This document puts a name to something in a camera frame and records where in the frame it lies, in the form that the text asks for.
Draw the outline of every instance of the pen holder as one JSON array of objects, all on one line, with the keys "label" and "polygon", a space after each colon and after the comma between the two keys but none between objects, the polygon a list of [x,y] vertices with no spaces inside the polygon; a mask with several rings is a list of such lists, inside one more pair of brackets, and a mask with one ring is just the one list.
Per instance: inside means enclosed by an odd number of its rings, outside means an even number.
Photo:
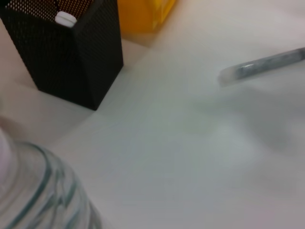
[{"label": "pen holder", "polygon": [[123,67],[117,0],[11,0],[0,17],[40,91],[98,108]]}]

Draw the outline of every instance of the desk surface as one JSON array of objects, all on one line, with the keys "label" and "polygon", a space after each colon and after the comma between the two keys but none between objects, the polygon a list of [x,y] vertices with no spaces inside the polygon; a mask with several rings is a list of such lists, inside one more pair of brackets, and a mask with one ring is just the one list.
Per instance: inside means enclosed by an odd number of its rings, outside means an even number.
[{"label": "desk surface", "polygon": [[37,91],[0,31],[0,124],[73,166],[104,229],[304,227],[305,64],[217,83],[304,47],[303,0],[180,0],[158,35],[123,40],[97,112]]}]

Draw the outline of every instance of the gray pen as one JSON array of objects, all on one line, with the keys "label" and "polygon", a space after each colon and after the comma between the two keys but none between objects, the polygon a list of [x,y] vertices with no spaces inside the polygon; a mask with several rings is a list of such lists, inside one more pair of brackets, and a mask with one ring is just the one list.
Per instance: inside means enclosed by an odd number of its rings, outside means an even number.
[{"label": "gray pen", "polygon": [[236,83],[259,73],[281,68],[305,60],[305,48],[246,62],[221,71],[219,82],[222,86]]}]

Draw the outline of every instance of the yellow object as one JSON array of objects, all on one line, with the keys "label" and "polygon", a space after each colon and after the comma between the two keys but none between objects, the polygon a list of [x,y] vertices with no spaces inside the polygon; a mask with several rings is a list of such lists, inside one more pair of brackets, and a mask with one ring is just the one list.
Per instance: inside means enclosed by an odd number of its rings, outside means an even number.
[{"label": "yellow object", "polygon": [[152,32],[165,20],[176,0],[118,0],[121,31]]}]

